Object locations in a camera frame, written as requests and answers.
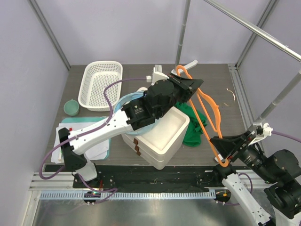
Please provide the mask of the orange clothes hanger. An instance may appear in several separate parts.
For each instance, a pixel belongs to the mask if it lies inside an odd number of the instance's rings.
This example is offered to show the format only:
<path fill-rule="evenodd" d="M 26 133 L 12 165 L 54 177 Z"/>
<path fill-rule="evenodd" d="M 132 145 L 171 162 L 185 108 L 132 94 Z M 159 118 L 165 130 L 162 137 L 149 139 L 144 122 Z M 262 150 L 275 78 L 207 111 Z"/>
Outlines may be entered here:
<path fill-rule="evenodd" d="M 210 125 L 211 125 L 211 127 L 213 129 L 213 131 L 218 134 L 218 138 L 222 139 L 223 138 L 222 131 L 221 131 L 222 117 L 221 117 L 221 113 L 220 113 L 220 110 L 219 110 L 219 106 L 216 104 L 216 102 L 209 95 L 205 94 L 200 88 L 197 89 L 196 95 L 197 95 L 197 98 L 198 98 L 198 100 L 200 102 L 200 105 L 201 105 L 201 107 L 202 107 L 202 109 L 203 109 L 203 111 L 204 111 L 204 113 L 205 113 L 205 115 L 206 115 L 206 117 L 207 117 L 207 119 L 208 119 L 208 121 L 209 121 L 209 123 L 210 123 Z M 212 122 L 212 119 L 210 118 L 210 115 L 207 112 L 207 109 L 206 109 L 206 107 L 205 107 L 205 105 L 203 103 L 203 99 L 208 102 L 208 104 L 210 105 L 210 107 L 211 107 L 211 109 L 212 109 L 212 111 L 214 113 L 215 124 Z M 204 135 L 205 135 L 205 137 L 206 137 L 206 139 L 207 139 L 207 141 L 208 141 L 208 143 L 209 143 L 209 145 L 210 145 L 210 147 L 211 147 L 211 149 L 212 149 L 215 157 L 218 160 L 218 163 L 222 167 L 224 167 L 224 168 L 227 167 L 229 165 L 228 159 L 225 158 L 224 162 L 222 162 L 222 160 L 219 158 L 219 154 L 218 154 L 216 148 L 214 147 L 214 145 L 212 144 L 212 142 L 210 141 L 211 138 L 208 135 L 208 132 L 206 131 L 206 129 L 205 129 L 205 127 L 204 127 L 204 125 L 203 125 L 203 123 L 202 123 L 202 121 L 201 121 L 201 119 L 200 119 L 200 117 L 198 115 L 196 107 L 193 104 L 193 102 L 192 102 L 191 99 L 189 100 L 189 104 L 192 107 L 192 110 L 193 110 L 193 112 L 194 112 L 194 114 L 195 114 L 195 116 L 196 116 L 196 118 L 197 118 L 197 120 L 198 120 L 198 122 L 199 122 L 199 124 L 200 124 L 200 126 L 202 128 L 202 130 L 203 130 L 203 133 L 204 133 Z"/>

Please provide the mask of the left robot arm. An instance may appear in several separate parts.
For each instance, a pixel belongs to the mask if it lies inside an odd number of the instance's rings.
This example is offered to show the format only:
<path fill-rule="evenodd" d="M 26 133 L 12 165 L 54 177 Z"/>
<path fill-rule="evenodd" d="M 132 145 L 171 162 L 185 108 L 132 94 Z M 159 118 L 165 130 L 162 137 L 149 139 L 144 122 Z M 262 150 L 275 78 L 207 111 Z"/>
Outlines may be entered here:
<path fill-rule="evenodd" d="M 97 187 L 100 176 L 96 166 L 86 157 L 87 150 L 117 135 L 154 124 L 176 103 L 188 102 L 203 82 L 202 79 L 170 74 L 107 118 L 79 130 L 60 129 L 58 135 L 65 169 L 77 172 L 88 187 Z"/>

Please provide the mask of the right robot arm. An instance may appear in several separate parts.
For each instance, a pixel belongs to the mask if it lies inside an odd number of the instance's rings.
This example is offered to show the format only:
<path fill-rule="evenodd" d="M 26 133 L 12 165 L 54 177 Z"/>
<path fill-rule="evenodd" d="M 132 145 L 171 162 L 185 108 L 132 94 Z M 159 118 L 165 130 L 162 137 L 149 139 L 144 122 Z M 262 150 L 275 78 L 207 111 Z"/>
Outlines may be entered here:
<path fill-rule="evenodd" d="M 301 185 L 296 180 L 301 175 L 299 161 L 287 149 L 266 157 L 262 149 L 255 147 L 254 139 L 250 131 L 237 136 L 210 139 L 225 160 L 214 167 L 213 182 L 225 186 L 231 192 L 254 226 L 299 226 Z M 236 159 L 240 159 L 269 185 L 264 192 L 273 207 L 274 217 L 243 188 L 238 173 L 231 166 L 231 162 Z"/>

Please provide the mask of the green t shirt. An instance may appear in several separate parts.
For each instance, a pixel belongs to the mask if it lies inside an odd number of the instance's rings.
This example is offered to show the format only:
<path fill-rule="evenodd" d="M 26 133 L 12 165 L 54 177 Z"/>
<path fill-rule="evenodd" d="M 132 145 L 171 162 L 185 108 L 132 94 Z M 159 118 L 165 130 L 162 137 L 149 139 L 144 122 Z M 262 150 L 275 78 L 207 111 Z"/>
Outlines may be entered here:
<path fill-rule="evenodd" d="M 200 146 L 202 143 L 201 135 L 203 134 L 203 130 L 198 122 L 196 115 L 193 112 L 192 107 L 187 103 L 180 102 L 177 102 L 175 107 L 182 113 L 186 114 L 190 119 L 186 134 L 183 139 L 183 144 L 189 147 Z"/>

